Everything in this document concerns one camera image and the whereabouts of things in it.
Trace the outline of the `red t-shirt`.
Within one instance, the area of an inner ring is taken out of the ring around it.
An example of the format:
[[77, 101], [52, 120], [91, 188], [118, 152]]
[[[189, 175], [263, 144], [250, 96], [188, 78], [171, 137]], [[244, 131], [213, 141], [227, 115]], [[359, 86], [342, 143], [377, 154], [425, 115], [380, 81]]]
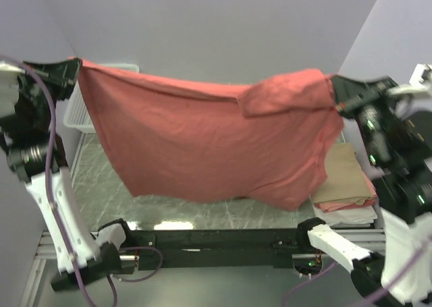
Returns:
[[83, 61], [78, 84], [109, 162], [133, 196], [251, 197], [292, 211], [325, 180], [343, 129], [318, 69], [223, 85]]

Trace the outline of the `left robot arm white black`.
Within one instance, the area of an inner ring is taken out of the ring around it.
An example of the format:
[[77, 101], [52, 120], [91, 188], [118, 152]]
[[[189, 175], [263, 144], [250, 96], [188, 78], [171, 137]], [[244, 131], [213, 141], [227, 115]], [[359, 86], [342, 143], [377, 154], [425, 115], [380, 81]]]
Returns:
[[55, 291], [83, 289], [120, 273], [119, 254], [135, 245], [122, 221], [91, 234], [74, 198], [55, 109], [58, 101], [71, 97], [81, 67], [79, 58], [46, 64], [1, 62], [1, 150], [50, 233], [59, 270], [51, 282]]

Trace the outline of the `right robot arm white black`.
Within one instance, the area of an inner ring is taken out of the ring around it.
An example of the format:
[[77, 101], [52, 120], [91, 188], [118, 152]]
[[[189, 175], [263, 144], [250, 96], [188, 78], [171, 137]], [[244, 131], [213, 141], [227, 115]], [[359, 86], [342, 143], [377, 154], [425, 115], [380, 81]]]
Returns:
[[431, 70], [413, 84], [389, 77], [358, 81], [331, 79], [338, 113], [359, 127], [371, 165], [383, 170], [373, 185], [379, 199], [385, 252], [372, 252], [347, 240], [319, 218], [298, 225], [303, 252], [326, 253], [350, 274], [365, 304], [412, 306], [431, 303], [431, 112], [396, 114], [404, 98], [426, 94]]

